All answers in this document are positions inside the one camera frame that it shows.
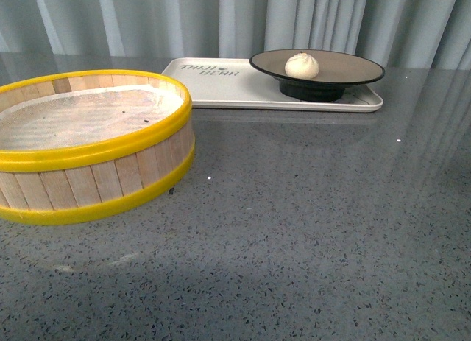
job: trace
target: wooden slat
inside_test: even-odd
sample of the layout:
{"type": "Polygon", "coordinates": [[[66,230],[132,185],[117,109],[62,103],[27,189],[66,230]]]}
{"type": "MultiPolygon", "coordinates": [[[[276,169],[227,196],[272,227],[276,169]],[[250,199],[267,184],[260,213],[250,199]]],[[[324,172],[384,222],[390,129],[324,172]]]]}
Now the wooden slat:
{"type": "Polygon", "coordinates": [[[178,166],[184,159],[182,141],[185,140],[185,137],[183,135],[182,130],[180,130],[169,137],[170,156],[173,167],[178,166]]]}
{"type": "Polygon", "coordinates": [[[165,82],[165,81],[159,80],[158,78],[149,77],[149,84],[150,84],[152,87],[159,88],[159,87],[160,87],[160,84],[161,84],[161,83],[164,83],[164,82],[165,82]]]}
{"type": "Polygon", "coordinates": [[[123,195],[129,195],[142,189],[138,159],[135,154],[116,159],[115,165],[123,195]]]}
{"type": "Polygon", "coordinates": [[[56,210],[77,207],[74,193],[63,170],[40,173],[52,207],[56,210]]]}
{"type": "Polygon", "coordinates": [[[25,85],[24,87],[21,87],[21,93],[23,93],[24,100],[37,99],[41,97],[36,85],[25,85]]]}
{"type": "Polygon", "coordinates": [[[79,207],[101,202],[95,178],[89,166],[67,169],[65,174],[79,207]]]}
{"type": "Polygon", "coordinates": [[[84,91],[87,88],[84,77],[71,77],[68,79],[72,91],[84,91]]]}
{"type": "Polygon", "coordinates": [[[191,119],[182,127],[182,151],[185,158],[188,156],[193,144],[193,127],[191,126],[191,119]]]}
{"type": "Polygon", "coordinates": [[[100,74],[98,76],[98,82],[102,88],[114,86],[113,78],[110,74],[100,74]]]}
{"type": "Polygon", "coordinates": [[[52,81],[52,85],[54,86],[54,91],[56,92],[56,94],[67,93],[72,91],[71,84],[68,81],[68,78],[54,80],[52,81]]]}
{"type": "Polygon", "coordinates": [[[11,91],[8,91],[6,93],[6,95],[7,95],[7,98],[8,98],[8,102],[10,103],[10,107],[12,105],[17,105],[21,102],[24,102],[23,92],[21,92],[21,89],[19,89],[19,88],[12,89],[11,91]]]}
{"type": "Polygon", "coordinates": [[[39,173],[16,173],[15,176],[32,210],[52,210],[51,201],[39,173]]]}
{"type": "Polygon", "coordinates": [[[127,83],[127,75],[125,74],[112,74],[111,77],[113,78],[114,86],[117,85],[128,85],[127,83]]]}
{"type": "Polygon", "coordinates": [[[124,85],[137,85],[138,78],[134,74],[126,74],[123,76],[126,84],[124,85]]]}
{"type": "Polygon", "coordinates": [[[36,88],[41,96],[52,96],[55,94],[54,86],[51,81],[37,83],[36,88]]]}
{"type": "Polygon", "coordinates": [[[6,93],[0,94],[0,112],[11,107],[10,99],[6,93]]]}
{"type": "Polygon", "coordinates": [[[113,161],[94,164],[91,168],[102,202],[123,196],[113,161]]]}
{"type": "Polygon", "coordinates": [[[5,197],[5,195],[3,195],[3,192],[1,191],[1,187],[0,187],[0,206],[10,207],[10,205],[8,205],[7,198],[5,197]]]}
{"type": "Polygon", "coordinates": [[[166,176],[173,170],[172,160],[170,156],[170,143],[169,140],[163,140],[162,142],[154,146],[155,157],[157,159],[157,167],[159,169],[159,178],[166,176]]]}
{"type": "Polygon", "coordinates": [[[136,84],[137,85],[148,85],[149,84],[149,78],[144,77],[144,76],[136,76],[136,84]]]}
{"type": "Polygon", "coordinates": [[[0,172],[0,188],[11,208],[29,209],[21,187],[16,180],[15,173],[0,172]]]}
{"type": "Polygon", "coordinates": [[[159,179],[159,168],[155,157],[154,147],[146,148],[136,153],[142,184],[147,187],[159,179]]]}
{"type": "Polygon", "coordinates": [[[85,84],[87,85],[87,89],[101,88],[98,75],[85,76],[84,80],[85,84]]]}

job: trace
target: plate rim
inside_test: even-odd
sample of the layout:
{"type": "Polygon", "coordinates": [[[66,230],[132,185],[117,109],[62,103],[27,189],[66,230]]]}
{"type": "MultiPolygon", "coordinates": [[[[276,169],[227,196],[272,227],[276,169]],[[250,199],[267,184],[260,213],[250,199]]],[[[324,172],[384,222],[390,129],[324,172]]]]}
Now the plate rim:
{"type": "Polygon", "coordinates": [[[288,81],[288,82],[295,83],[295,84],[298,84],[298,85],[303,85],[305,87],[306,86],[312,86],[312,87],[321,86],[321,87],[328,87],[328,88],[346,88],[346,87],[350,87],[352,85],[365,85],[367,83],[372,83],[372,82],[376,82],[376,81],[381,80],[384,77],[384,74],[386,73],[386,70],[385,70],[384,67],[382,67],[382,65],[380,65],[379,63],[376,63],[375,61],[372,61],[370,59],[366,59],[365,57],[352,55],[352,54],[348,54],[348,53],[345,53],[345,52],[334,52],[334,51],[331,51],[331,50],[322,50],[322,49],[276,49],[276,50],[266,50],[264,52],[259,52],[257,54],[254,54],[253,56],[251,56],[250,59],[249,59],[249,63],[256,70],[259,70],[260,72],[263,72],[264,74],[268,74],[268,75],[274,77],[276,80],[279,80],[279,81],[282,81],[282,82],[288,81]],[[299,51],[299,52],[313,51],[313,52],[325,52],[325,53],[333,53],[333,54],[342,54],[342,55],[347,55],[349,57],[356,57],[356,58],[363,59],[363,60],[365,60],[369,63],[372,63],[372,64],[378,66],[381,69],[381,75],[378,76],[378,77],[372,78],[372,79],[368,79],[368,80],[364,80],[364,81],[355,81],[355,82],[325,82],[325,81],[316,81],[316,80],[303,80],[303,79],[300,79],[300,78],[290,77],[290,76],[285,75],[285,74],[278,74],[276,72],[266,70],[266,69],[258,66],[253,61],[254,57],[257,57],[257,56],[260,56],[260,55],[263,55],[263,54],[275,53],[275,52],[281,52],[281,51],[283,51],[283,52],[285,52],[285,51],[293,51],[293,52],[295,52],[295,51],[299,51]]]}

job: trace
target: gray countertop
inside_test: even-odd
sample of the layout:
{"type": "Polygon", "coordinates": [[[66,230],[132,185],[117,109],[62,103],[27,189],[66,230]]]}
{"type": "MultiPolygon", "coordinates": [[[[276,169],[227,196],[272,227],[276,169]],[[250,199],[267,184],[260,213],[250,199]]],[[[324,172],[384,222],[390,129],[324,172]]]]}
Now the gray countertop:
{"type": "MultiPolygon", "coordinates": [[[[0,84],[168,63],[0,54],[0,84]]],[[[371,87],[375,113],[196,109],[173,195],[0,219],[0,339],[469,340],[471,73],[371,87]]]]}

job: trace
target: white speck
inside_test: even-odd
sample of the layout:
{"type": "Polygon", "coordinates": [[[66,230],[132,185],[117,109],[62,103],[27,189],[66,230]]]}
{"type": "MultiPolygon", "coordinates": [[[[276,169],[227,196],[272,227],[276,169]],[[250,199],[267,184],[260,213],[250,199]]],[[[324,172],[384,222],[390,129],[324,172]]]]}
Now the white speck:
{"type": "Polygon", "coordinates": [[[65,273],[72,273],[74,271],[74,269],[68,265],[56,265],[54,268],[59,271],[64,271],[65,273]]]}
{"type": "Polygon", "coordinates": [[[108,265],[118,265],[118,264],[121,264],[123,262],[128,262],[128,261],[131,261],[131,260],[135,259],[138,255],[139,255],[139,253],[127,254],[127,255],[122,256],[121,258],[119,258],[116,261],[112,261],[112,262],[108,263],[108,265]]]}

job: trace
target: bamboo steamer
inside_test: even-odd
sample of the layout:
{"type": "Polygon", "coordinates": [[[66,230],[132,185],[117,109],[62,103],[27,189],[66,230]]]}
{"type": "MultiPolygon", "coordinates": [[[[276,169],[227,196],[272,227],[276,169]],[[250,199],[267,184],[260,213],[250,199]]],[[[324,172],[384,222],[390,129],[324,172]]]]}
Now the bamboo steamer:
{"type": "Polygon", "coordinates": [[[78,71],[0,87],[5,219],[63,225],[108,217],[164,193],[193,157],[190,94],[170,77],[78,71]],[[163,104],[167,113],[156,110],[163,104]]]}

